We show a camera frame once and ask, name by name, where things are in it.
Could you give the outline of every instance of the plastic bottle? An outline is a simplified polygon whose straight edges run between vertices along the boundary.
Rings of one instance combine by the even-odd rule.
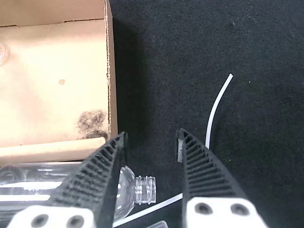
[[[80,162],[20,163],[1,168],[0,217],[3,218],[3,211],[10,210],[13,214],[48,200],[52,191],[79,164]],[[126,217],[135,204],[156,202],[155,177],[136,177],[127,166],[120,170],[117,187],[114,221]]]

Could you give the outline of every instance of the dark stain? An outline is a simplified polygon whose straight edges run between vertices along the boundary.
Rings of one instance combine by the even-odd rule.
[[[85,137],[86,139],[94,139],[94,138],[100,138],[100,137],[104,137],[105,140],[108,139],[108,134],[106,132],[98,131],[98,130],[94,130],[92,132],[89,132],[85,136],[86,136]]]
[[[78,128],[85,139],[104,137],[107,140],[107,133],[102,130],[104,120],[102,110],[83,112],[78,120]]]

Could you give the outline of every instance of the bottle mouth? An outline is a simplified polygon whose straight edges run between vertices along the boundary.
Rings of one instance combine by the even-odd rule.
[[[156,180],[155,177],[141,177],[135,178],[135,203],[151,204],[156,203]]]

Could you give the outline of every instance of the black fabric surface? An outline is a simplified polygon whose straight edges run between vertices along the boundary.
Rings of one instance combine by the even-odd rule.
[[[204,142],[271,228],[303,227],[304,2],[111,0],[119,131],[128,164],[157,180],[157,201],[182,191],[175,132]],[[137,212],[147,206],[136,206]],[[181,227],[181,202],[129,222]]]

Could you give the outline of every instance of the white cable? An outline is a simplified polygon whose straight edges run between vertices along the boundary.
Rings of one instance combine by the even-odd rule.
[[[217,99],[215,100],[214,104],[213,104],[213,107],[211,109],[211,113],[210,113],[210,116],[209,116],[209,121],[208,121],[208,125],[207,125],[207,132],[206,132],[206,141],[205,141],[205,146],[209,149],[209,146],[210,146],[210,136],[211,136],[211,128],[212,128],[212,122],[213,122],[213,118],[214,118],[214,114],[215,114],[215,111],[218,107],[218,104],[219,104],[219,101],[220,99],[222,98],[225,90],[227,89],[231,79],[233,78],[233,75],[232,74],[229,74],[226,82],[224,83],[223,87],[221,88],[218,96],[217,96]]]
[[[220,90],[220,92],[219,92],[219,94],[218,94],[218,96],[217,96],[217,99],[215,100],[215,102],[214,102],[214,104],[213,104],[213,107],[212,107],[212,109],[211,109],[211,113],[210,113],[209,121],[208,121],[208,126],[207,126],[206,142],[205,142],[205,146],[206,146],[208,149],[209,149],[209,145],[210,145],[211,127],[212,127],[212,122],[213,122],[213,118],[214,118],[215,111],[216,111],[216,109],[217,109],[217,107],[218,107],[218,104],[219,104],[220,99],[222,98],[222,96],[223,96],[225,90],[227,89],[227,87],[228,87],[228,85],[229,85],[229,83],[230,83],[230,81],[231,81],[232,78],[233,78],[233,75],[232,75],[232,74],[229,74],[229,76],[228,76],[226,82],[224,83],[223,87],[221,88],[221,90]],[[158,204],[156,204],[156,205],[154,205],[154,206],[152,206],[152,207],[149,207],[149,208],[147,208],[147,209],[145,209],[145,210],[142,210],[142,211],[140,211],[140,212],[137,212],[137,213],[135,213],[135,214],[132,214],[132,215],[130,215],[130,216],[128,216],[128,217],[126,217],[126,218],[124,218],[124,219],[122,219],[122,220],[119,220],[119,221],[114,222],[114,223],[113,223],[113,228],[114,228],[114,227],[117,227],[117,226],[120,226],[120,225],[122,225],[122,224],[124,224],[124,223],[130,222],[130,221],[132,221],[132,220],[134,220],[134,219],[137,219],[137,218],[139,218],[139,217],[141,217],[141,216],[144,216],[144,215],[147,215],[147,214],[149,214],[149,213],[152,213],[152,212],[154,212],[154,211],[156,211],[156,210],[158,210],[158,209],[161,209],[161,208],[163,208],[163,207],[166,207],[166,206],[168,206],[169,204],[172,204],[172,203],[174,203],[174,202],[176,202],[176,201],[179,201],[179,200],[181,200],[181,199],[182,199],[182,193],[180,193],[180,194],[178,194],[178,195],[176,195],[176,196],[173,196],[172,198],[167,199],[167,200],[165,200],[165,201],[163,201],[163,202],[161,202],[161,203],[158,203]]]
[[[128,217],[126,217],[126,218],[124,218],[122,220],[118,220],[118,221],[116,221],[116,222],[113,223],[113,227],[120,226],[120,225],[122,225],[124,223],[130,222],[130,221],[132,221],[134,219],[137,219],[137,218],[139,218],[141,216],[144,216],[144,215],[147,215],[149,213],[152,213],[152,212],[154,212],[154,211],[156,211],[158,209],[161,209],[163,207],[168,206],[169,204],[172,204],[172,203],[174,203],[176,201],[179,201],[180,199],[182,199],[182,193],[180,193],[180,194],[178,194],[176,196],[173,196],[172,198],[167,199],[167,200],[165,200],[165,201],[163,201],[161,203],[158,203],[158,204],[156,204],[156,205],[154,205],[152,207],[149,207],[149,208],[147,208],[145,210],[141,210],[140,212],[132,214],[132,215],[130,215],[130,216],[128,216]]]

